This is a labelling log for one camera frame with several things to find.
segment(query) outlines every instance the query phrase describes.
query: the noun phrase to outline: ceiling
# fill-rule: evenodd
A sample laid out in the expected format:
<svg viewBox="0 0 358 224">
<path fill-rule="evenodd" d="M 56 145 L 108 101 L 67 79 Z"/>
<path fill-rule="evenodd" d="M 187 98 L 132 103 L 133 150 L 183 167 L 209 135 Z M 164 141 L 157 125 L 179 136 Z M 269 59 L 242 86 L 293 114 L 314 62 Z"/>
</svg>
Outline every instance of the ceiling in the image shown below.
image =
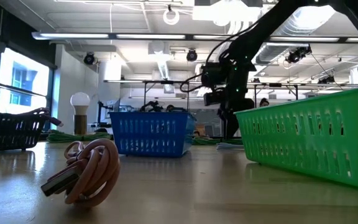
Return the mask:
<svg viewBox="0 0 358 224">
<path fill-rule="evenodd" d="M 113 32 L 135 33 L 227 34 L 229 30 L 228 25 L 217 26 L 213 21 L 194 21 L 189 15 L 194 6 L 194 1 L 191 0 L 184 1 L 184 6 L 178 8 L 183 10 L 183 13 L 180 13 L 178 23 L 172 26 L 162 19 L 165 6 L 146 4 L 144 13 L 140 5 L 111 6 L 110 8 L 110 5 L 105 4 L 55 2 L 54 0 L 0 0 L 0 5 L 42 32 L 110 32 L 112 29 Z M 313 35 L 358 37 L 358 31 L 346 16 L 335 13 L 327 23 L 316 29 Z M 153 70 L 158 70 L 157 63 L 144 60 L 148 54 L 149 42 L 147 41 L 81 40 L 72 41 L 70 44 L 74 46 L 115 45 L 127 61 L 127 66 L 122 70 L 124 75 L 151 74 Z M 78 55 L 85 54 L 81 48 L 72 49 L 70 44 L 67 45 L 68 51 Z M 196 63 L 186 61 L 186 51 L 194 48 L 198 53 L 198 59 L 205 60 L 217 42 L 170 41 L 168 44 L 170 51 L 175 52 L 172 60 L 167 62 L 168 68 L 194 72 Z M 312 76 L 323 71 L 316 63 L 317 60 L 324 69 L 335 68 L 337 82 L 348 81 L 349 67 L 354 66 L 354 62 L 358 62 L 358 44 L 312 44 L 311 48 L 316 59 L 304 58 L 301 64 L 288 69 L 282 57 L 273 63 L 278 66 L 268 66 L 263 71 L 263 76 L 260 74 L 258 76 L 262 82 L 287 82 L 288 79 L 291 82 L 307 82 Z M 99 53 L 101 58 L 108 57 L 108 55 L 109 52 Z"/>
</svg>

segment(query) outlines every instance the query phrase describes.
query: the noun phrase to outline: building outside window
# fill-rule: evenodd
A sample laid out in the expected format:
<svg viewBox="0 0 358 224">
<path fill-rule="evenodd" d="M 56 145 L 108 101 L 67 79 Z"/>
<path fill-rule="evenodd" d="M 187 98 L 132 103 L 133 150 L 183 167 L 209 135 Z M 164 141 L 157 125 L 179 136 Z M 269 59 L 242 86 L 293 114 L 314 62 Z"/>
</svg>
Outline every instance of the building outside window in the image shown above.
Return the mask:
<svg viewBox="0 0 358 224">
<path fill-rule="evenodd" d="M 25 113 L 47 105 L 49 68 L 11 49 L 1 54 L 0 112 Z"/>
</svg>

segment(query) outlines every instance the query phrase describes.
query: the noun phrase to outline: blue basket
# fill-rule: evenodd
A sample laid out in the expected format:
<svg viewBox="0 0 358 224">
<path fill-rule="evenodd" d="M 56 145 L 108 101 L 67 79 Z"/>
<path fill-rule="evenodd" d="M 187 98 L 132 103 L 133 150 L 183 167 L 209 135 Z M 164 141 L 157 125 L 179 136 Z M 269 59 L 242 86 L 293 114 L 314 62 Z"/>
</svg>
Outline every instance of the blue basket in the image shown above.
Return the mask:
<svg viewBox="0 0 358 224">
<path fill-rule="evenodd" d="M 181 157 L 189 150 L 195 120 L 189 113 L 109 113 L 118 153 Z"/>
</svg>

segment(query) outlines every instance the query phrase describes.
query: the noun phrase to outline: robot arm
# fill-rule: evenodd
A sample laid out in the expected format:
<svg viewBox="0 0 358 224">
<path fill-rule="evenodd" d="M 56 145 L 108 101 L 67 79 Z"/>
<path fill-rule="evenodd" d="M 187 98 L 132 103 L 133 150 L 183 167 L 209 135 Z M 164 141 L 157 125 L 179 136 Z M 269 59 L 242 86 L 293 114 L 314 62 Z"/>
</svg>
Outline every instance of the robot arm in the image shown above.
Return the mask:
<svg viewBox="0 0 358 224">
<path fill-rule="evenodd" d="M 201 81 L 213 92 L 205 94 L 205 105 L 223 103 L 225 112 L 235 111 L 235 105 L 245 98 L 248 73 L 255 71 L 251 60 L 263 42 L 299 7 L 326 5 L 345 14 L 358 30 L 358 0 L 281 0 L 249 30 L 232 41 L 219 56 L 219 63 L 206 63 Z M 216 85 L 222 84 L 226 87 L 216 89 Z"/>
</svg>

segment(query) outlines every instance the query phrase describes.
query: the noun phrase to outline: lamp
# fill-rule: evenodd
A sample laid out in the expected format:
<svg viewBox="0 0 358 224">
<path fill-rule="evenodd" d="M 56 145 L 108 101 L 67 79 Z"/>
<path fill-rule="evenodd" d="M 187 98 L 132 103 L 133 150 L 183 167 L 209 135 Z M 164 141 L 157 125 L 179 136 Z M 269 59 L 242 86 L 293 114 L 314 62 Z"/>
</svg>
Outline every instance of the lamp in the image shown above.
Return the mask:
<svg viewBox="0 0 358 224">
<path fill-rule="evenodd" d="M 74 134 L 86 134 L 86 110 L 90 105 L 90 97 L 78 92 L 71 96 L 70 103 L 74 108 Z"/>
</svg>

